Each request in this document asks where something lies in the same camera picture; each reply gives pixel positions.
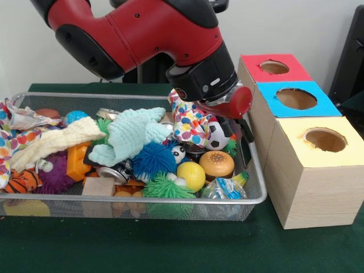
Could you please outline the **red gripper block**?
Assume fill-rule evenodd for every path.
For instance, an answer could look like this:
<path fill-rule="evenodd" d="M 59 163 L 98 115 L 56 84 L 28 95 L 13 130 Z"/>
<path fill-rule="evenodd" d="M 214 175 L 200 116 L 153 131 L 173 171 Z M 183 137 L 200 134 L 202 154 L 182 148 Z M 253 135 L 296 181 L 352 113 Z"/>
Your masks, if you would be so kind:
<path fill-rule="evenodd" d="M 243 138 L 246 143 L 252 143 L 254 136 L 250 126 L 245 119 L 242 119 L 243 115 L 250 109 L 252 101 L 251 90 L 243 84 L 237 84 L 223 97 L 214 101 L 197 101 L 196 106 L 206 113 L 218 116 L 218 123 L 227 138 L 233 135 L 228 118 L 241 119 L 240 127 Z"/>

